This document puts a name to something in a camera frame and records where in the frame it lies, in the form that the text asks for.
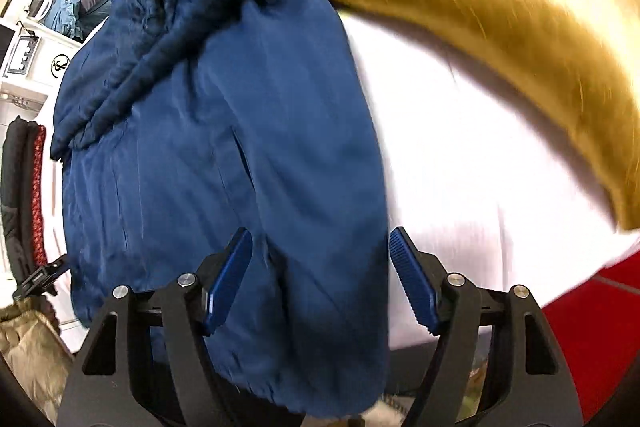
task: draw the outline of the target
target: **white fabric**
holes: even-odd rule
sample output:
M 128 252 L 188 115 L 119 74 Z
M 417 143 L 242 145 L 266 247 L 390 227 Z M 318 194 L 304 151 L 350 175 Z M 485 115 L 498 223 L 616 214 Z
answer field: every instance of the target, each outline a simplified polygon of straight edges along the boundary
M 564 133 L 506 81 L 416 26 L 340 16 L 380 141 L 390 226 L 418 249 L 479 286 L 525 284 L 541 306 L 637 250 L 639 233 L 616 233 L 603 188 Z M 54 103 L 37 118 L 46 157 Z M 42 209 L 52 260 L 66 247 L 62 165 L 48 159 Z M 67 299 L 69 283 L 59 285 Z M 393 269 L 389 312 L 391 347 L 430 339 Z

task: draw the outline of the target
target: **white shelf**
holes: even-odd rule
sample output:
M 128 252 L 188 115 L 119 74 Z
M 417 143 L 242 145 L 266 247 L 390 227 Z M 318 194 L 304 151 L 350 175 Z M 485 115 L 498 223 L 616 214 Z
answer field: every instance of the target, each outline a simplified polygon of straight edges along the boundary
M 52 73 L 51 66 L 53 59 L 58 55 L 66 55 L 66 57 L 71 59 L 78 49 L 82 47 L 82 44 L 56 33 L 28 17 L 23 17 L 20 21 L 25 28 L 33 31 L 37 37 L 40 37 L 40 42 L 33 55 L 28 73 L 5 73 L 2 78 L 0 78 L 0 91 L 44 103 L 47 97 L 57 92 L 60 82 L 62 81 L 61 74 L 59 78 L 56 78 Z M 5 64 L 8 57 L 13 54 L 21 35 L 26 35 L 26 33 L 23 30 L 16 32 L 9 47 L 8 56 L 5 57 L 3 64 Z

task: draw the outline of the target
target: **silver bolt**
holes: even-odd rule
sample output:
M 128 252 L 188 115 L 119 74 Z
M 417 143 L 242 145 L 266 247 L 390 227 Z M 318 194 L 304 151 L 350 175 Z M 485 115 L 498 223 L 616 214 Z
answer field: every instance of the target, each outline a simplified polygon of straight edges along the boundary
M 527 297 L 529 297 L 529 288 L 523 286 L 522 284 L 514 286 L 513 292 L 516 294 L 516 297 L 520 297 L 521 299 L 526 299 Z
M 178 277 L 178 284 L 183 288 L 191 286 L 194 282 L 196 282 L 196 276 L 193 273 L 183 273 Z
M 127 293 L 129 293 L 129 288 L 127 288 L 124 284 L 120 286 L 116 286 L 113 289 L 113 296 L 116 299 L 122 299 Z
M 460 273 L 450 273 L 447 275 L 447 281 L 452 286 L 462 286 L 465 283 L 465 276 Z

